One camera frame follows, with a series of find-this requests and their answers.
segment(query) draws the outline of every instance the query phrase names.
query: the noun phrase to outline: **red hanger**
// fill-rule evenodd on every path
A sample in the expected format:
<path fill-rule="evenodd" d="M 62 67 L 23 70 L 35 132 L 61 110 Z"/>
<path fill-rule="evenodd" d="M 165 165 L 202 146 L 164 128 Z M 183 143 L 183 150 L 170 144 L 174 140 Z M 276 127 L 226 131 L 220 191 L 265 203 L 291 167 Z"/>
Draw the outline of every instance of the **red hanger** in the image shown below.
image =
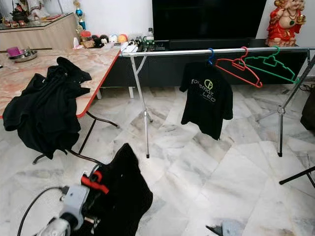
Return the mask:
<path fill-rule="evenodd" d="M 239 78 L 240 80 L 243 80 L 245 81 L 246 83 L 250 84 L 250 85 L 253 85 L 257 88 L 261 88 L 262 87 L 262 82 L 260 81 L 259 77 L 250 69 L 246 66 L 243 58 L 245 58 L 248 54 L 248 48 L 247 47 L 242 47 L 246 50 L 245 52 L 245 55 L 241 56 L 241 58 L 237 58 L 237 59 L 234 59 L 234 60 L 231 60 L 231 59 L 217 59 L 217 62 L 216 62 L 216 67 L 217 68 L 220 68 L 221 70 L 224 70 L 225 72 L 229 73 L 230 75 L 233 75 L 235 76 L 236 78 Z M 256 78 L 257 78 L 257 82 L 256 84 L 252 83 L 251 81 L 248 81 L 234 73 L 232 73 L 231 71 L 228 71 L 227 69 L 224 69 L 222 68 L 221 66 L 219 66 L 219 61 L 230 61 L 232 62 L 232 65 L 234 67 L 236 67 L 237 69 L 241 70 L 241 71 L 245 71 L 245 70 L 248 70 L 250 73 L 252 73 Z"/>

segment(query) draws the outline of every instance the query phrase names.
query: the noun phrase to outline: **clothes hanger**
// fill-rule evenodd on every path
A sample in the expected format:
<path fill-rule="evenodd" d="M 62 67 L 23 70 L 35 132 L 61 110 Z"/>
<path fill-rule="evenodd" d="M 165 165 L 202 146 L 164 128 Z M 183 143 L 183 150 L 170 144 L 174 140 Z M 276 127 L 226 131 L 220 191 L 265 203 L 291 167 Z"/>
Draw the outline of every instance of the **clothes hanger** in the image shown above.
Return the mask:
<path fill-rule="evenodd" d="M 213 65 L 212 59 L 215 57 L 215 51 L 212 48 L 208 48 L 208 50 L 210 50 L 212 52 L 212 54 L 208 58 L 207 65 L 212 66 Z"/>
<path fill-rule="evenodd" d="M 243 58 L 245 58 L 248 55 L 248 48 L 247 47 L 242 47 L 242 48 L 245 49 L 245 55 L 241 56 L 240 58 L 234 59 L 234 60 L 231 60 L 231 59 L 217 59 L 216 67 L 221 69 L 221 70 L 224 70 L 225 72 L 229 73 L 230 75 L 235 76 L 236 78 L 238 78 L 240 80 L 245 81 L 246 83 L 248 83 L 250 85 L 255 86 L 256 88 L 261 88 L 262 87 L 262 82 L 260 81 L 259 77 L 250 68 L 248 68 L 246 66 L 246 64 L 245 64 L 245 62 L 243 60 Z M 232 66 L 236 67 L 237 69 L 239 69 L 241 71 L 245 71 L 245 70 L 249 71 L 250 73 L 252 73 L 256 77 L 257 82 L 254 84 L 253 82 L 248 81 L 247 79 L 244 79 L 241 76 L 238 76 L 238 75 L 234 74 L 233 72 L 228 71 L 227 69 L 219 66 L 219 62 L 220 61 L 231 62 Z"/>
<path fill-rule="evenodd" d="M 295 78 L 295 73 L 290 68 L 286 67 L 281 61 L 276 60 L 275 56 L 279 54 L 280 47 L 278 47 L 278 46 L 274 46 L 274 47 L 278 49 L 278 51 L 276 53 L 273 53 L 272 55 L 270 55 L 268 57 L 248 57 L 248 58 L 244 59 L 244 62 L 250 68 L 253 68 L 253 69 L 256 69 L 256 70 L 260 70 L 260 71 L 268 73 L 270 75 L 277 76 L 277 77 L 279 77 L 281 79 L 288 80 L 288 81 L 293 82 L 295 84 L 300 82 L 299 78 L 297 78 L 296 80 L 294 79 Z M 262 68 L 250 65 L 251 62 L 258 61 L 258 60 L 262 60 L 262 63 L 264 65 L 267 65 L 267 66 L 270 66 L 270 67 L 281 66 L 284 70 L 288 71 L 291 76 L 289 78 L 286 78 L 286 77 L 284 77 L 282 75 L 278 75 L 278 74 L 276 74 L 274 72 L 271 72 L 271 71 L 268 71 L 268 70 L 264 70 Z"/>

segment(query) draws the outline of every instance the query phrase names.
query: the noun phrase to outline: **hanger hook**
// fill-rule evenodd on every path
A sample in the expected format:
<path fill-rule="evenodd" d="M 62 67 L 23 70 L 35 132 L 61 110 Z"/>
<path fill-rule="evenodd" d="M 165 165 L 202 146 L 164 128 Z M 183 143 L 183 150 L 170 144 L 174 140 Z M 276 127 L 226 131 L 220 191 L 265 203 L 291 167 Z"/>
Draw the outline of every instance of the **hanger hook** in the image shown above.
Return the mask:
<path fill-rule="evenodd" d="M 247 57 L 247 55 L 248 55 L 248 48 L 247 48 L 247 47 L 242 47 L 242 48 L 245 49 L 245 55 L 241 56 L 241 60 L 242 60 L 243 58 Z"/>
<path fill-rule="evenodd" d="M 208 50 L 210 50 L 212 52 L 211 56 L 209 56 L 209 58 L 208 58 L 208 63 L 210 65 L 212 65 L 213 64 L 212 59 L 215 57 L 215 51 L 212 48 L 208 48 Z"/>
<path fill-rule="evenodd" d="M 276 53 L 273 53 L 272 55 L 273 56 L 276 56 L 276 55 L 278 55 L 279 54 L 279 52 L 280 52 L 280 47 L 278 47 L 278 46 L 273 46 L 273 47 L 275 47 L 278 51 L 276 52 Z"/>

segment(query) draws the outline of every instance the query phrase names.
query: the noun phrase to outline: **bottle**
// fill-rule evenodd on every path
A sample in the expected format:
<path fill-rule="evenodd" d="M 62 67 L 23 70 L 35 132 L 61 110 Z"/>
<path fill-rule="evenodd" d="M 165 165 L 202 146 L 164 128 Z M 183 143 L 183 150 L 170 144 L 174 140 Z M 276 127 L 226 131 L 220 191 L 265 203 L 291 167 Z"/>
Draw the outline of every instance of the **bottle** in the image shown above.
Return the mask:
<path fill-rule="evenodd" d="M 155 44 L 155 42 L 154 42 L 154 35 L 153 35 L 153 28 L 149 28 L 147 36 L 143 37 L 143 41 L 147 45 Z"/>

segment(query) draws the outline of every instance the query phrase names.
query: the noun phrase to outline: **white wall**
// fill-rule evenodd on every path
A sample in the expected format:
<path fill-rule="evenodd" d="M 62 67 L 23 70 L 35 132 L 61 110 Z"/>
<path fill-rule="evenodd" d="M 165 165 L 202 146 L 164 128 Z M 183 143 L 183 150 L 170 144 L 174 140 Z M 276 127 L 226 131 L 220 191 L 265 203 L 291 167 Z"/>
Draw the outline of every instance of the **white wall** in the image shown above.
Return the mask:
<path fill-rule="evenodd" d="M 73 0 L 60 0 L 64 12 L 74 12 Z M 87 30 L 95 34 L 144 34 L 153 27 L 152 0 L 80 0 Z M 0 0 L 12 12 L 12 0 Z M 57 0 L 46 0 L 49 13 L 60 13 Z"/>
<path fill-rule="evenodd" d="M 300 46 L 315 47 L 315 4 L 313 0 L 306 0 L 303 12 L 307 16 L 307 23 L 297 35 Z M 60 0 L 64 12 L 74 12 L 73 0 Z M 129 36 L 144 34 L 153 26 L 152 0 L 80 0 L 85 13 L 87 30 L 95 34 L 120 34 Z M 57 0 L 46 0 L 47 10 L 59 13 Z M 269 24 L 269 14 L 275 9 L 274 0 L 267 0 L 256 38 L 266 38 Z M 2 13 L 12 11 L 12 0 L 0 0 Z"/>

